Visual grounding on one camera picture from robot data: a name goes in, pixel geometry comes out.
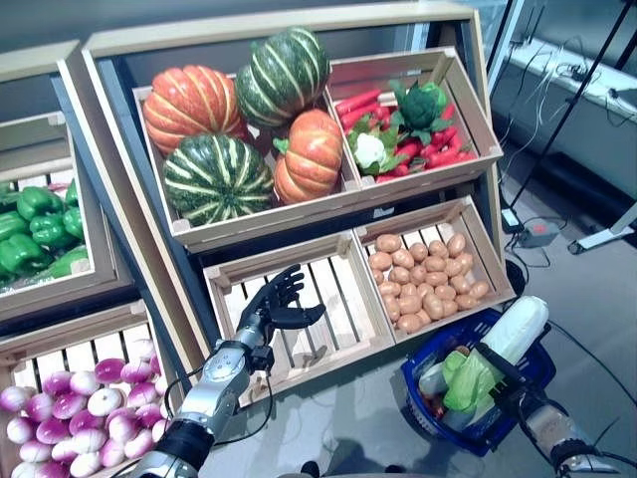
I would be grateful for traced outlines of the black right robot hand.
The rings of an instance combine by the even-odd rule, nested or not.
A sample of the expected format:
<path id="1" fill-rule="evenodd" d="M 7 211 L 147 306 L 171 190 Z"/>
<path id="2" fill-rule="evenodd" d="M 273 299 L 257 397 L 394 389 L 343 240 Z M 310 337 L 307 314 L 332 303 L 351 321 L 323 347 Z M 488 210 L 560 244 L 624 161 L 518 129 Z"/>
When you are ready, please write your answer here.
<path id="1" fill-rule="evenodd" d="M 505 377 L 490 390 L 489 395 L 502 413 L 518 417 L 524 399 L 533 388 L 534 383 L 530 379 L 519 381 Z"/>

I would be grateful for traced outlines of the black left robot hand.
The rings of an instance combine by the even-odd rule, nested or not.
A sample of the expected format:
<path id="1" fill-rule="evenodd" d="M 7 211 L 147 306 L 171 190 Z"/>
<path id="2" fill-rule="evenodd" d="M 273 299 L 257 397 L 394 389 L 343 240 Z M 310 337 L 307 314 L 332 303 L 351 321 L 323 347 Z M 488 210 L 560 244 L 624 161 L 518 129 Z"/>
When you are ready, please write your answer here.
<path id="1" fill-rule="evenodd" d="M 295 264 L 264 285 L 241 314 L 239 328 L 256 327 L 262 334 L 273 329 L 299 330 L 315 324 L 325 312 L 324 304 L 292 307 L 305 286 L 301 265 Z"/>

